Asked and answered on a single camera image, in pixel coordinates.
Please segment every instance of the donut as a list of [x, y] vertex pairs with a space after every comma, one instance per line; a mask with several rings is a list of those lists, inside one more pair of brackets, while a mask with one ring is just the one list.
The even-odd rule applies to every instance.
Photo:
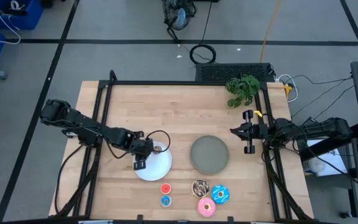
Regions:
[[193, 195], [198, 198], [203, 198], [208, 195], [209, 185], [205, 180], [195, 180], [191, 185], [191, 191], [193, 191]]
[[230, 199], [230, 192], [223, 185], [215, 186], [211, 191], [212, 199], [217, 204], [224, 204]]
[[161, 185], [161, 188], [160, 188], [161, 193], [165, 194], [165, 195], [169, 194], [171, 192], [171, 189], [172, 188], [171, 188], [170, 184], [163, 184], [163, 185]]
[[171, 197], [169, 197], [168, 195], [164, 195], [162, 198], [161, 198], [161, 205], [163, 207], [169, 207], [171, 206], [171, 203], [172, 203], [172, 199]]
[[213, 216], [215, 213], [215, 209], [216, 209], [215, 203], [210, 198], [201, 198], [198, 201], [197, 210], [198, 213], [203, 217], [208, 218]]
[[161, 151], [162, 151], [161, 146], [154, 146], [154, 150], [153, 150], [154, 154], [160, 154]]

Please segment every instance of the pink donut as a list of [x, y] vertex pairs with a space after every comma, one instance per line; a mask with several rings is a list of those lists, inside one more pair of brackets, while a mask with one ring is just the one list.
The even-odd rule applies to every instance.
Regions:
[[201, 198], [198, 201], [197, 210], [200, 215], [203, 217], [211, 217], [215, 213], [215, 202], [210, 198]]

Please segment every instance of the green plant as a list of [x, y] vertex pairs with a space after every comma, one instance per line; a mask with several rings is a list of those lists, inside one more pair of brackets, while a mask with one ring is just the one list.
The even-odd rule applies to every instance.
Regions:
[[252, 103], [259, 91], [259, 81], [252, 75], [242, 75], [241, 78], [232, 78], [226, 83], [226, 90], [237, 97], [227, 101], [227, 105], [237, 108], [245, 100], [245, 106]]

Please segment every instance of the desk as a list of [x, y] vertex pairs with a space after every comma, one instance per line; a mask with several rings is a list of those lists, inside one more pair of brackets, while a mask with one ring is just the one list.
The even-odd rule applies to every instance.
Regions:
[[[97, 87], [98, 82], [83, 82], [76, 104], [77, 110], [89, 117], [92, 117]], [[273, 116], [290, 119], [282, 84], [268, 83], [268, 93]], [[91, 218], [134, 220], [141, 214], [145, 220], [226, 221], [228, 216], [233, 216], [235, 221], [274, 221], [267, 173], [260, 156], [261, 141], [254, 141], [255, 154], [245, 155], [243, 147], [246, 143], [229, 132], [229, 128], [236, 128], [244, 122], [242, 112], [255, 110], [255, 104], [229, 109], [226, 101], [230, 97], [223, 86], [114, 85], [106, 125], [144, 131], [145, 134], [157, 129], [165, 130], [172, 139], [173, 162], [170, 172], [162, 180], [146, 182], [132, 170], [131, 156], [117, 160], [104, 145]], [[207, 134], [221, 138], [229, 148], [229, 163], [217, 175], [203, 175], [190, 162], [190, 146]], [[165, 138], [163, 134], [153, 135], [156, 141], [166, 142]], [[69, 139], [64, 158], [77, 147], [78, 140]], [[83, 153], [75, 154], [62, 172], [59, 208], [77, 187]], [[288, 191], [305, 213], [313, 217], [299, 155], [282, 150], [281, 158]], [[224, 184], [231, 191], [230, 201], [219, 205], [211, 218], [203, 218], [196, 211], [198, 199], [192, 196], [190, 187], [195, 179], [205, 179], [212, 186]], [[159, 187], [164, 182], [172, 185], [170, 196], [173, 202], [169, 208], [160, 205], [162, 194]], [[280, 192], [276, 191], [282, 208]], [[83, 194], [80, 214], [84, 214], [86, 196], [87, 190]], [[283, 209], [280, 209], [280, 214], [284, 217]]]

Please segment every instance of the blue toy donut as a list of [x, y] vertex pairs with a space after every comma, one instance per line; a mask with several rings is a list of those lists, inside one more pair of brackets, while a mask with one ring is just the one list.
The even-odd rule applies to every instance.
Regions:
[[230, 199], [230, 193], [227, 187], [217, 185], [212, 189], [212, 199], [217, 204], [224, 204]]
[[172, 199], [171, 197], [169, 197], [168, 195], [164, 195], [162, 198], [161, 198], [161, 205], [163, 207], [169, 207], [172, 203]]

